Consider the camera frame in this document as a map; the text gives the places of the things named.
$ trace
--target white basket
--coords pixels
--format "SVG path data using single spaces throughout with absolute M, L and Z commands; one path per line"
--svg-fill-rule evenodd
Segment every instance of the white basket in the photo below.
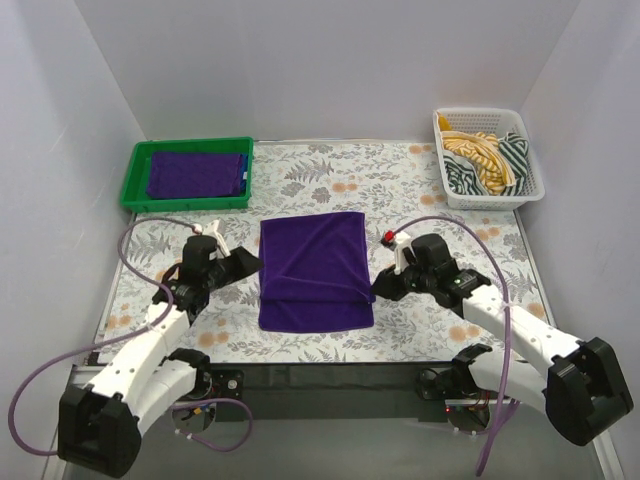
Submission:
M 436 134 L 436 148 L 440 159 L 440 173 L 447 194 L 447 203 L 451 208 L 459 210 L 515 210 L 527 202 L 540 200 L 544 197 L 544 186 L 538 163 L 529 142 L 529 173 L 522 189 L 522 195 L 507 197 L 500 195 L 460 195 L 449 187 L 447 172 L 444 168 L 444 156 L 440 127 L 438 126 L 439 112 L 444 116 L 451 128 L 458 132 L 486 134 L 493 133 L 496 137 L 504 137 L 507 133 L 517 133 L 529 141 L 527 130 L 522 118 L 513 110 L 501 108 L 439 108 L 433 112 L 433 129 Z

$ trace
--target white wall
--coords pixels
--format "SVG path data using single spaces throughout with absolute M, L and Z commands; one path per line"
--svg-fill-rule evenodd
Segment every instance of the white wall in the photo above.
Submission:
M 98 324 L 127 215 L 117 196 L 143 139 L 72 0 L 0 2 L 0 407 Z M 70 362 L 25 392 L 18 426 L 47 449 Z M 0 478 L 40 478 L 0 424 Z
M 559 325 L 610 342 L 640 402 L 640 5 L 582 0 L 523 114 L 546 197 L 522 217 Z M 612 428 L 640 472 L 638 408 Z
M 519 109 L 579 0 L 76 0 L 149 138 L 430 138 Z

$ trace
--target patterned table surface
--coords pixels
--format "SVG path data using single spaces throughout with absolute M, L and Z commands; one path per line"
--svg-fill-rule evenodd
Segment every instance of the patterned table surface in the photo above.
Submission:
M 230 248 L 243 245 L 258 254 L 260 221 L 333 211 L 366 214 L 369 272 L 393 262 L 379 244 L 383 232 L 423 215 L 445 215 L 465 222 L 485 240 L 503 269 L 513 301 L 545 319 L 538 286 L 514 213 L 457 211 L 447 207 L 433 145 L 256 144 L 250 207 L 246 210 L 181 212 L 176 218 L 207 224 L 226 222 Z M 422 223 L 413 235 L 441 234 L 461 267 L 496 275 L 475 241 L 454 224 Z M 134 265 L 159 279 L 180 259 L 190 231 L 165 222 L 136 228 L 128 254 Z M 155 288 L 123 269 L 108 321 L 100 336 L 113 338 L 138 328 Z M 400 302 L 378 298 L 372 328 L 330 334 L 264 332 L 258 326 L 258 277 L 225 287 L 179 342 L 197 348 L 213 362 L 400 362 L 450 360 L 465 346 L 500 342 L 481 328 L 438 307 L 429 295 Z M 120 345 L 98 356 L 108 362 Z

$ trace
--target yellow cloth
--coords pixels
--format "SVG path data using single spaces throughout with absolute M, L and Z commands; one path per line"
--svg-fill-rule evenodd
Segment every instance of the yellow cloth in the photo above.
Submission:
M 440 115 L 437 112 L 436 112 L 436 115 L 438 115 L 438 127 L 440 128 L 441 132 L 447 132 L 449 130 L 452 130 L 451 125 L 449 125 L 449 121 L 446 118 L 444 118 L 442 115 Z
M 474 164 L 478 179 L 489 193 L 499 195 L 506 187 L 515 185 L 516 177 L 511 165 L 499 152 L 500 141 L 495 135 L 455 131 L 442 131 L 441 135 L 445 150 L 466 157 Z

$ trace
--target folded purple towel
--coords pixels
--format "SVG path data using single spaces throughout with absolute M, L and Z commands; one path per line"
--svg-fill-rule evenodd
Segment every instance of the folded purple towel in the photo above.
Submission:
M 323 333 L 373 326 L 364 214 L 329 213 L 261 223 L 259 324 Z
M 156 200 L 238 196 L 240 153 L 154 152 L 147 195 Z

